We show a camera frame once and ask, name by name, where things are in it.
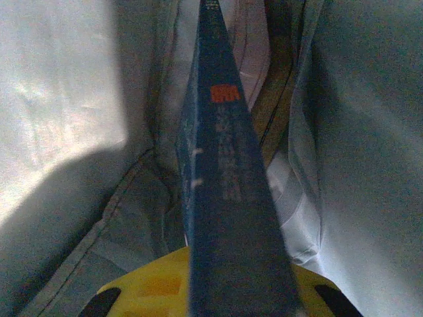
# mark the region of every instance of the yellow plastic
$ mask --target yellow plastic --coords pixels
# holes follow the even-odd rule
[[[185,317],[188,307],[189,247],[182,248],[103,286],[121,293],[108,317]],[[336,286],[307,269],[293,265],[299,294],[309,317],[333,317],[314,289],[316,285]]]

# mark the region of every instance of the blue book spine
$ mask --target blue book spine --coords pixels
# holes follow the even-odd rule
[[[190,316],[294,316],[301,304],[217,0],[200,1],[176,146]]]

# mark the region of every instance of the yellow object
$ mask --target yellow object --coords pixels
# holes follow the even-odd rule
[[[108,317],[185,317],[188,308],[189,247],[182,248],[103,286],[98,293],[118,287],[122,292]],[[328,279],[293,265],[299,294],[309,317],[334,316],[315,290],[336,286]]]

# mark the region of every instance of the book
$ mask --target book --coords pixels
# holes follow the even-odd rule
[[[219,1],[201,0],[176,144],[190,316],[301,307]]]

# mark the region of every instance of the orange label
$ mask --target orange label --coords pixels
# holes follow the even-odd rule
[[[211,101],[216,103],[241,100],[241,95],[236,85],[221,84],[211,86],[210,93]]]

